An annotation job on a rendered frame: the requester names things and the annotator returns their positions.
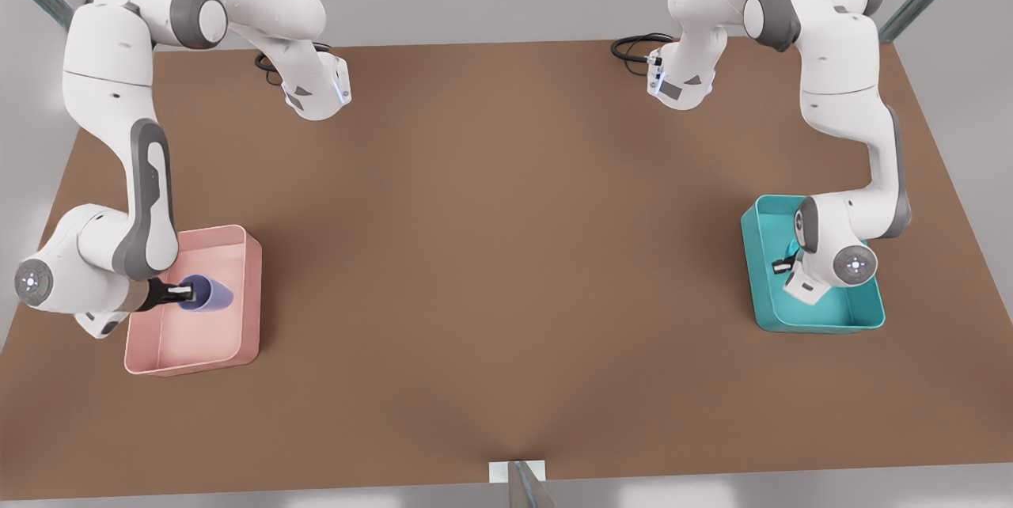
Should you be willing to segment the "purple blue cup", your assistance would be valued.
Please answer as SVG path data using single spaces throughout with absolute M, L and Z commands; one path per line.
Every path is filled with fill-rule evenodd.
M 233 303 L 233 291 L 221 282 L 202 274 L 185 276 L 181 286 L 189 285 L 191 296 L 177 305 L 185 311 L 218 311 L 227 309 Z

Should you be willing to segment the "pink plastic box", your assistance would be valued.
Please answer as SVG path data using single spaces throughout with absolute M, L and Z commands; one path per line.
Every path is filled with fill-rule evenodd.
M 260 242 L 242 226 L 181 231 L 178 241 L 180 253 L 162 280 L 206 275 L 233 291 L 233 303 L 209 313 L 173 303 L 131 314 L 124 368 L 134 375 L 172 376 L 250 363 L 260 348 Z

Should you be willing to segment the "teal plastic box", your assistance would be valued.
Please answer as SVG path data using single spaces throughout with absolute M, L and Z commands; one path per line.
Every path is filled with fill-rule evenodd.
M 799 249 L 793 220 L 801 201 L 801 195 L 760 195 L 742 215 L 756 323 L 770 332 L 825 334 L 882 326 L 884 308 L 876 278 L 849 288 L 832 286 L 815 304 L 793 298 L 783 289 L 790 273 L 776 274 L 774 263 Z

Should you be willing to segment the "white post foot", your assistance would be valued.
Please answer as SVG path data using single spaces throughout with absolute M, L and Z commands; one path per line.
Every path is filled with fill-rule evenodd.
M 539 480 L 539 482 L 546 482 L 547 471 L 546 471 L 546 461 L 544 460 L 489 462 L 488 482 L 489 483 L 509 482 L 510 468 L 511 466 L 515 466 L 516 464 L 523 464 L 527 466 L 528 480 Z

